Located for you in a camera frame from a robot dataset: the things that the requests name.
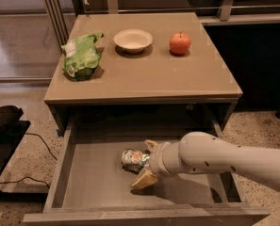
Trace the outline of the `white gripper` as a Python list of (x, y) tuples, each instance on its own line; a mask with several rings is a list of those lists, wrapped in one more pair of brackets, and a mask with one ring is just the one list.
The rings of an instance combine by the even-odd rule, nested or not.
[(140, 171), (137, 178), (131, 183), (130, 187), (134, 190), (142, 190), (154, 185), (157, 176), (174, 175), (179, 170), (178, 143), (157, 142), (146, 139), (144, 143), (147, 150), (151, 152), (149, 158), (150, 169), (144, 168)]

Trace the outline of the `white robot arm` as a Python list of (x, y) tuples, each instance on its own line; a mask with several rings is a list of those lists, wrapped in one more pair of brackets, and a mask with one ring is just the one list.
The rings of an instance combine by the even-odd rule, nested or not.
[(147, 164), (131, 184), (141, 190), (179, 173), (232, 172), (280, 192), (280, 149), (240, 146), (204, 132), (154, 144)]

